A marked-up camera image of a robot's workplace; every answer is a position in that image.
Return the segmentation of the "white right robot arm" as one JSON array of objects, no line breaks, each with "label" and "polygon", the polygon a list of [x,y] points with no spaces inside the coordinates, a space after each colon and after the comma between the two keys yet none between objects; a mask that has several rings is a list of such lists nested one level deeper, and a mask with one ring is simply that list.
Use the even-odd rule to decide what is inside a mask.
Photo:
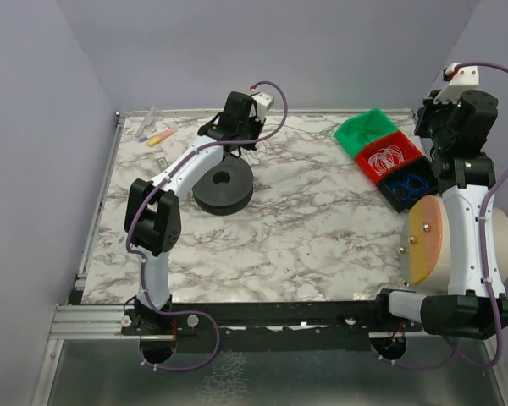
[{"label": "white right robot arm", "polygon": [[[508,298],[497,259],[493,224],[499,180],[482,148],[498,116],[498,101],[478,90],[458,91],[448,102],[432,91],[418,111],[416,135],[433,142],[433,174],[439,197],[424,197],[409,213],[411,283],[431,279],[427,239],[440,228],[450,245],[445,295],[383,290],[387,313],[420,324],[433,335],[487,339],[508,326]],[[437,207],[439,225],[425,220],[427,204]]]}]

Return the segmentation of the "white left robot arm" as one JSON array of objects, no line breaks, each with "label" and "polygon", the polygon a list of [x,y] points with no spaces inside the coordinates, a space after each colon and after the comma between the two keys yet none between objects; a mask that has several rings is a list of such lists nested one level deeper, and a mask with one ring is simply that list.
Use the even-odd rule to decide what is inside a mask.
[{"label": "white left robot arm", "polygon": [[273,104],[274,96],[260,90],[230,92],[223,111],[198,129],[179,159],[151,180],[137,179],[130,186],[124,230],[126,249],[141,257],[136,298],[142,305],[161,310],[171,298],[168,257],[182,228],[180,201],[236,148],[232,140],[248,149],[255,146]]}]

